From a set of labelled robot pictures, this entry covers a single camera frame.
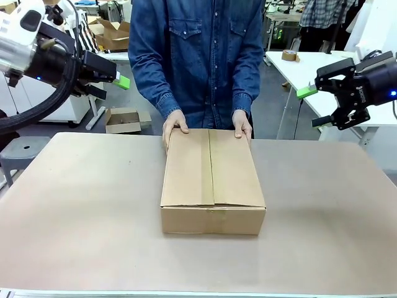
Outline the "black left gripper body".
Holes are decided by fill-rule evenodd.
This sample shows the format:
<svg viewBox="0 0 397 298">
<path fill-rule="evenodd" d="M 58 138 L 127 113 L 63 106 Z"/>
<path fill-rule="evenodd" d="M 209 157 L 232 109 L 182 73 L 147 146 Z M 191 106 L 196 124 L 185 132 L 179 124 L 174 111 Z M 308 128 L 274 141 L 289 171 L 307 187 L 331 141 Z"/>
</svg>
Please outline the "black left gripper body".
<svg viewBox="0 0 397 298">
<path fill-rule="evenodd" d="M 67 53 L 61 46 L 52 46 L 47 49 L 38 47 L 33 55 L 30 66 L 24 71 L 24 76 L 47 83 L 54 88 L 59 88 L 65 80 L 72 83 L 72 93 L 88 93 L 89 71 L 85 64 L 89 52 L 83 50 L 79 58 Z M 76 66 L 78 76 L 66 74 L 68 63 Z"/>
</svg>

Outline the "person's right hand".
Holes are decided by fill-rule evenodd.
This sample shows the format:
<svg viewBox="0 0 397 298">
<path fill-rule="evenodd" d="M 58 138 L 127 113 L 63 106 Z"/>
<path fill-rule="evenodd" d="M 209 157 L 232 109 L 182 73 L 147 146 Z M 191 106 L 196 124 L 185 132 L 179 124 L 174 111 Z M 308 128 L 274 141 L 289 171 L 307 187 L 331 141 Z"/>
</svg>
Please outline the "person's right hand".
<svg viewBox="0 0 397 298">
<path fill-rule="evenodd" d="M 166 151 L 169 149 L 171 133 L 174 128 L 179 128 L 182 133 L 188 134 L 189 128 L 185 121 L 185 116 L 181 110 L 171 112 L 163 124 L 163 143 Z"/>
</svg>

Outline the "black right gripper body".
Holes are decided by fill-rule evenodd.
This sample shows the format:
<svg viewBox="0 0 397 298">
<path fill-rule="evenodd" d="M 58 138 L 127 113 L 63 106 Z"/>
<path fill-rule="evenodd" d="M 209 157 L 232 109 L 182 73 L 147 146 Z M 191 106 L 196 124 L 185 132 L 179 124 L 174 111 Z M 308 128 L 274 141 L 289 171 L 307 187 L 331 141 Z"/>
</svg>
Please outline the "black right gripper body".
<svg viewBox="0 0 397 298">
<path fill-rule="evenodd" d="M 374 51 L 355 66 L 354 83 L 362 107 L 396 100 L 396 57 L 392 51 Z"/>
</svg>

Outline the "person's left hand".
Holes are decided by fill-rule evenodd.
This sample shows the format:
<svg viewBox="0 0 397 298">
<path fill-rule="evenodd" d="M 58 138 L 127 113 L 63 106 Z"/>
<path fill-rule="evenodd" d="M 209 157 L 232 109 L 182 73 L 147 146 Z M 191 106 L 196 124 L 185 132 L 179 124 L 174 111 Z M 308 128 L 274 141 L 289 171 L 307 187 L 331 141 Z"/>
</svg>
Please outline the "person's left hand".
<svg viewBox="0 0 397 298">
<path fill-rule="evenodd" d="M 246 137 L 248 144 L 251 144 L 253 128 L 249 123 L 247 114 L 243 110 L 235 110 L 232 115 L 234 135 L 236 138 Z"/>
</svg>

